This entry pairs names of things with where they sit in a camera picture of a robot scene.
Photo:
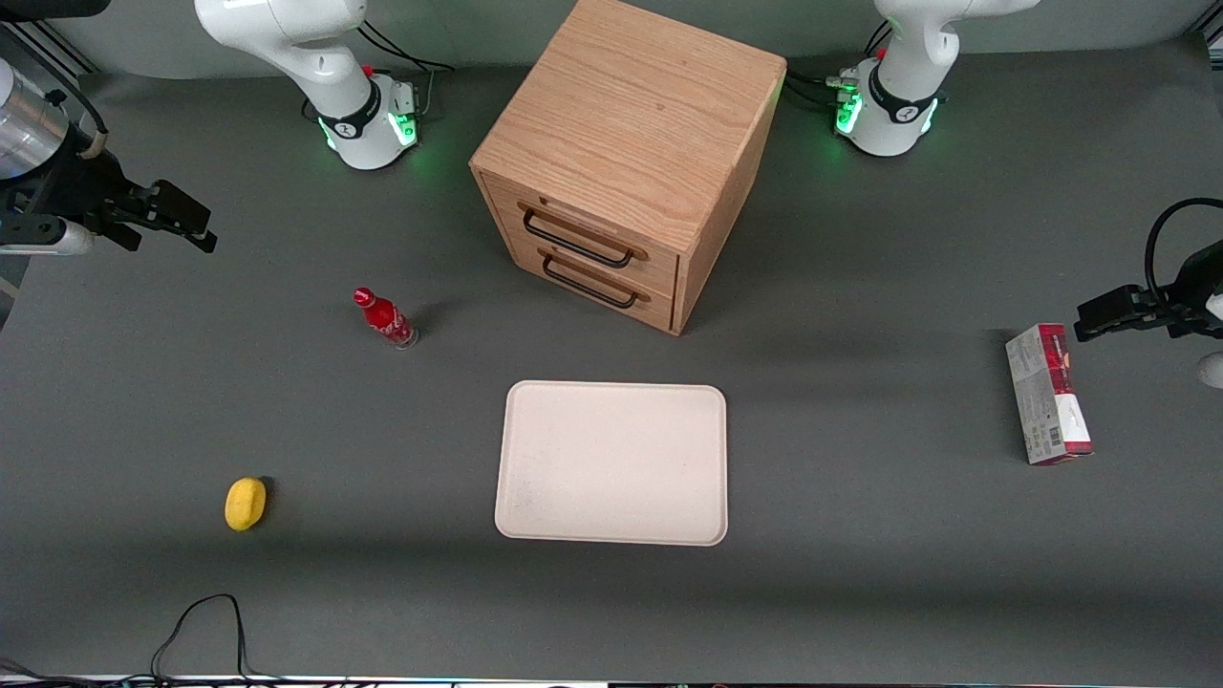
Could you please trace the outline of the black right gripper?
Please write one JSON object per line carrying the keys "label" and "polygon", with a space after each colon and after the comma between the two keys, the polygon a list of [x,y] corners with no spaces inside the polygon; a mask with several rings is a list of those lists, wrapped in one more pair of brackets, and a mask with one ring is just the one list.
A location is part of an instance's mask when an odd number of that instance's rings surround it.
{"label": "black right gripper", "polygon": [[205,205],[166,180],[132,183],[110,153],[83,160],[66,147],[35,165],[28,154],[2,152],[4,252],[88,252],[95,238],[136,251],[143,227],[213,253],[209,219]]}

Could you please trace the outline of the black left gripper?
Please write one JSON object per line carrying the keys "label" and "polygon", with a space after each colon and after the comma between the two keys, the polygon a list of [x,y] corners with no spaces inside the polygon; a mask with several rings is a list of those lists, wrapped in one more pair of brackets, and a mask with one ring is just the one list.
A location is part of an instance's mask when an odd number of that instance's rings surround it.
{"label": "black left gripper", "polygon": [[1222,339],[1221,313],[1210,302],[1221,296],[1222,243],[1196,251],[1183,263],[1173,282],[1156,284],[1156,244],[1148,241],[1144,251],[1144,277],[1155,301],[1156,317],[1148,317],[1145,288],[1120,286],[1077,306],[1079,321],[1074,332],[1079,343],[1087,343],[1110,332],[1148,331],[1167,328],[1170,339],[1199,334]]}

